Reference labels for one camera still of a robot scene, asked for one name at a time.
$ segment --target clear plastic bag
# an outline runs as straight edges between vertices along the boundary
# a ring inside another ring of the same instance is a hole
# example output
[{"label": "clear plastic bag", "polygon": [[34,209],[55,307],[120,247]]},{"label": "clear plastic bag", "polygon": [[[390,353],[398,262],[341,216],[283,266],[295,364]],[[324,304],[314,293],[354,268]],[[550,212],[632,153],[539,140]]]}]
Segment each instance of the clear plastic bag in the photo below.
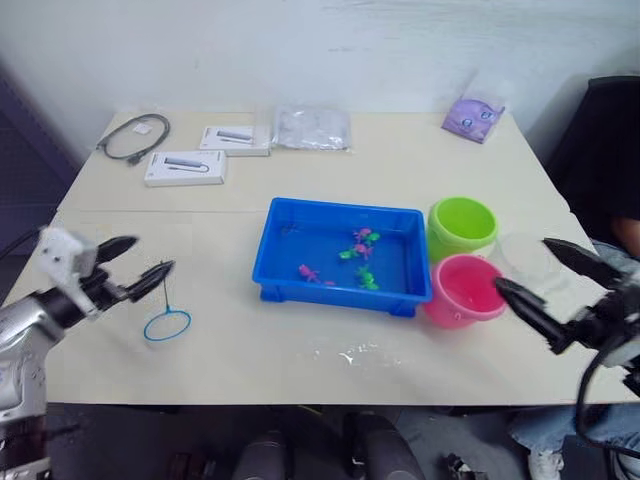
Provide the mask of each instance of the clear plastic bag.
[{"label": "clear plastic bag", "polygon": [[497,72],[477,74],[449,110],[442,128],[484,143],[506,109],[509,89]]},{"label": "clear plastic bag", "polygon": [[274,118],[273,144],[302,150],[351,148],[349,114],[316,107],[280,106]]}]

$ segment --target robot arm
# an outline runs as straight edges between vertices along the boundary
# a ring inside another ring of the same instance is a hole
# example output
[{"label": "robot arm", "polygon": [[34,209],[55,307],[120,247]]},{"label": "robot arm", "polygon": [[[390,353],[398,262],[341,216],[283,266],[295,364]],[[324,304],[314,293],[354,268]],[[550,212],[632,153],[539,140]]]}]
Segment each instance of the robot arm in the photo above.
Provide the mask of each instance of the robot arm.
[{"label": "robot arm", "polygon": [[589,382],[600,366],[620,366],[628,373],[624,384],[640,397],[640,270],[625,274],[594,253],[564,240],[546,238],[544,244],[574,272],[609,290],[595,305],[583,307],[567,323],[559,323],[544,311],[545,301],[506,278],[496,288],[522,320],[547,339],[556,355],[574,342],[598,353],[585,370],[576,401],[576,431],[588,443],[640,458],[640,452],[591,439],[585,426],[584,403]]},{"label": "robot arm", "polygon": [[41,232],[35,255],[56,286],[0,309],[0,480],[51,478],[45,456],[44,362],[65,330],[83,318],[97,318],[121,301],[138,301],[173,268],[173,262],[163,262],[133,285],[111,283],[100,265],[136,241],[117,237],[95,247],[63,229]]}]

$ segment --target sneaker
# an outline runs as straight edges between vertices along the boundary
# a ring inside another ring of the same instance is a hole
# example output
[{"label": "sneaker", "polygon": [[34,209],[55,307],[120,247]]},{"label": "sneaker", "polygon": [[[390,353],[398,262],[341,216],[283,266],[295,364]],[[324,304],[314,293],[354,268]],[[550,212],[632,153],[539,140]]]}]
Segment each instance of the sneaker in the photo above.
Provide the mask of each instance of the sneaker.
[{"label": "sneaker", "polygon": [[560,453],[546,450],[529,454],[531,480],[560,480],[560,470],[563,468],[564,460]]}]

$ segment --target pink bucket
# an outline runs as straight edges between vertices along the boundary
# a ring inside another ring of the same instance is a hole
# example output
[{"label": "pink bucket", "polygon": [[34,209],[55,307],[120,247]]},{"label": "pink bucket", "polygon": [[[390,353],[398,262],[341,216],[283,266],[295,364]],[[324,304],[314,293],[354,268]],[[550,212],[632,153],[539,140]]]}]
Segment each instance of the pink bucket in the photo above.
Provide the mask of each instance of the pink bucket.
[{"label": "pink bucket", "polygon": [[463,328],[491,320],[507,306],[493,285],[493,280],[501,276],[500,270],[481,257],[447,257],[433,269],[433,300],[422,307],[442,328]]}]

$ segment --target white box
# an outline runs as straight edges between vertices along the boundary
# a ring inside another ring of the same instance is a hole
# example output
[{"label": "white box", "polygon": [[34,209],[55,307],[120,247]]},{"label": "white box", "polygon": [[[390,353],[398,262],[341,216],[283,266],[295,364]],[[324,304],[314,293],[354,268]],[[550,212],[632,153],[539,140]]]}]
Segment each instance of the white box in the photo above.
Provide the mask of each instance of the white box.
[{"label": "white box", "polygon": [[227,157],[222,151],[157,152],[151,157],[144,183],[169,185],[218,185],[224,183]]},{"label": "white box", "polygon": [[201,150],[224,150],[228,157],[266,157],[271,153],[269,127],[206,127],[200,141]]}]

